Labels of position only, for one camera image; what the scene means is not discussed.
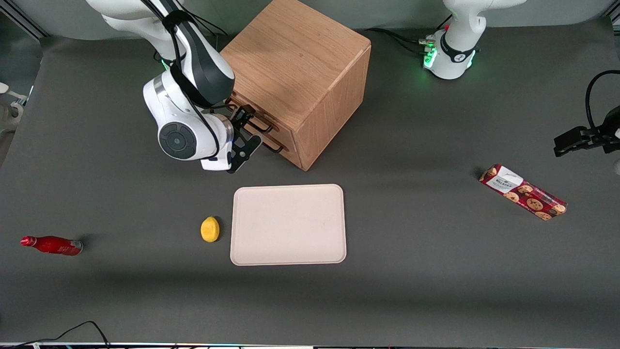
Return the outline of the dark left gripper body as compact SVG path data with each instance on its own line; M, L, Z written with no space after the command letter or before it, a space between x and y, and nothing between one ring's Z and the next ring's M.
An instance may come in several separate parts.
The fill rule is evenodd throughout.
M602 125L600 125L600 133L606 141L603 145L604 153L620 150L620 106L607 113Z

